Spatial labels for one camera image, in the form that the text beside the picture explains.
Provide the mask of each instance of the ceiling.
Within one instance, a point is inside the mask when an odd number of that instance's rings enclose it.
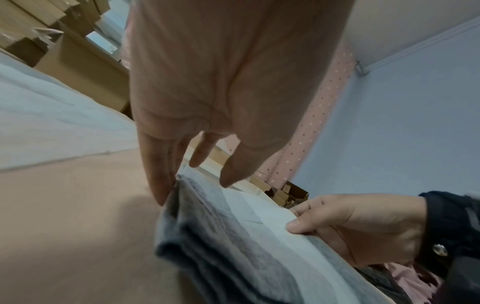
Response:
[[[480,16],[480,0],[356,0],[345,35],[364,67]]]

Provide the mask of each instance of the white sheet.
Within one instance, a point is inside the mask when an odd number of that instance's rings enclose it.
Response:
[[[138,147],[124,115],[0,54],[0,171]]]

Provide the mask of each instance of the black jacket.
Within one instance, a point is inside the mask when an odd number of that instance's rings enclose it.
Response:
[[[416,262],[445,278],[456,257],[480,259],[480,201],[439,191],[420,196],[426,199],[427,222]]]

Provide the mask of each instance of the wall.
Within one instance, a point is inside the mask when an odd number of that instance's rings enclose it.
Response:
[[[480,192],[480,26],[353,78],[293,182],[311,192]]]

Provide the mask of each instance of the pink curtain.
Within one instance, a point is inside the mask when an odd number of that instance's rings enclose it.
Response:
[[[255,173],[269,185],[281,189],[299,168],[307,156],[315,139],[322,131],[330,112],[355,68],[355,58],[350,46],[341,42],[335,56],[291,141],[283,149],[270,157]],[[230,151],[239,143],[236,136],[225,139]]]

